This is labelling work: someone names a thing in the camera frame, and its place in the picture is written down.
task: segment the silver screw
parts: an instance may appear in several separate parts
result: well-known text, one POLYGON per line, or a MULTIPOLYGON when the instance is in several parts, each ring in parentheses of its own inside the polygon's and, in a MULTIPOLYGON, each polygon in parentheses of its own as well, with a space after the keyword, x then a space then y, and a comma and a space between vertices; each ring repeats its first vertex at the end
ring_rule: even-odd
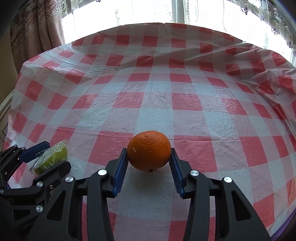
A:
POLYGON ((42 187, 43 186, 43 183, 42 182, 37 182, 37 187, 42 187))
POLYGON ((107 174, 107 171, 106 171, 105 169, 101 169, 101 170, 98 171, 98 174, 99 174, 100 176, 104 176, 104 175, 107 174))
POLYGON ((36 211, 37 212, 42 212, 43 211, 43 207, 42 206, 40 206, 40 205, 38 205, 37 207, 36 207, 36 211))
POLYGON ((199 172, 198 172, 197 170, 192 170, 192 171, 190 172, 190 174, 191 174, 192 176, 198 176, 198 175, 199 175, 199 172))
POLYGON ((70 182, 72 182, 74 180, 74 177, 66 177, 66 179, 65 179, 65 181, 67 182, 67 183, 70 183, 70 182))
POLYGON ((232 179, 230 177, 224 177, 224 181, 227 183, 231 183, 232 179))

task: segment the checkered tablecloth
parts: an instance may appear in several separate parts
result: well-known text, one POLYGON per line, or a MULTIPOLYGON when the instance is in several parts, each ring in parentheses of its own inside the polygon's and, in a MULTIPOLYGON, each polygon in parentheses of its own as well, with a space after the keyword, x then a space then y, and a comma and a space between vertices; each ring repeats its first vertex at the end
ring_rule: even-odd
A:
MULTIPOLYGON (((272 235, 296 207, 295 90, 289 62, 230 35, 119 26, 24 63, 6 141, 28 148, 68 139, 70 174, 83 178, 135 134, 160 131, 192 168, 233 178, 272 235)), ((30 186, 30 167, 9 184, 30 186)), ((190 201, 178 196, 168 165, 149 173, 129 166, 108 203, 115 240, 182 240, 190 201)), ((210 215, 213 240, 213 199, 210 215)))

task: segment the plastic-wrapped green fruit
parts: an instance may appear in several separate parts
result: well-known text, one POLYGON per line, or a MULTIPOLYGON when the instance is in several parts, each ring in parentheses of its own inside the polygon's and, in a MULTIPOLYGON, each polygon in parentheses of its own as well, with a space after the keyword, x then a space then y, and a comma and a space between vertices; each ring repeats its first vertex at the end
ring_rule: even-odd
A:
POLYGON ((46 150, 33 166, 33 171, 40 175, 61 161, 66 161, 68 150, 64 142, 59 142, 46 150))

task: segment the beige wall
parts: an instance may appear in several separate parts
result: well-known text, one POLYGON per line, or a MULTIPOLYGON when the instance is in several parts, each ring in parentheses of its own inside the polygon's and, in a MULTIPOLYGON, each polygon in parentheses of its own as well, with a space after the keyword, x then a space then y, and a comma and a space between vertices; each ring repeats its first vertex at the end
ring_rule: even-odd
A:
POLYGON ((15 88, 17 71, 12 58, 9 29, 0 39, 0 104, 15 88))

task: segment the orange fruit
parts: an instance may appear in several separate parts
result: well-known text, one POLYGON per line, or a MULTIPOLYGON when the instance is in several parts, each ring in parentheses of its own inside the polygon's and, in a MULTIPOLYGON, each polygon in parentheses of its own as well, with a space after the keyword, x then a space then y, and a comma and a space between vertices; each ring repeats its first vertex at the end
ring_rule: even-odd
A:
POLYGON ((145 131, 135 135, 127 147, 129 162, 139 170, 151 170, 164 166, 170 154, 170 141, 158 131, 145 131))

